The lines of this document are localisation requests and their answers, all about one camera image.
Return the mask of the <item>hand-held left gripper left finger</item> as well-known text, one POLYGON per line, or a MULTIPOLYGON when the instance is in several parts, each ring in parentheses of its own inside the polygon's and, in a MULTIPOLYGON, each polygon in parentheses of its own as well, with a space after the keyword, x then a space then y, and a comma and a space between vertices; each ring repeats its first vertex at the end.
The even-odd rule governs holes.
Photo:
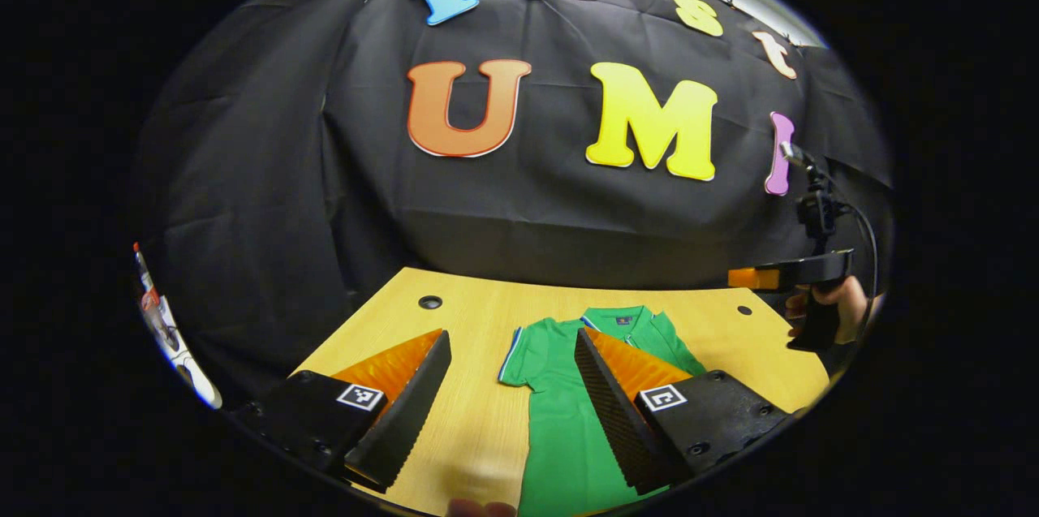
POLYGON ((385 493, 451 361, 450 335, 435 329, 336 373, 300 370, 231 417, 312 472, 385 493))

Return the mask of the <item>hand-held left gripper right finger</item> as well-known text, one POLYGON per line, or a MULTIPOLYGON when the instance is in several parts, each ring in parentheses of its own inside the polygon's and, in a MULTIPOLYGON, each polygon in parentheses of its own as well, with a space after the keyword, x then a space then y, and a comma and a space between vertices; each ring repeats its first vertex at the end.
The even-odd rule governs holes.
POLYGON ((576 335, 574 358, 638 494, 712 472, 791 421, 782 407, 724 370, 693 376, 591 328, 576 335))

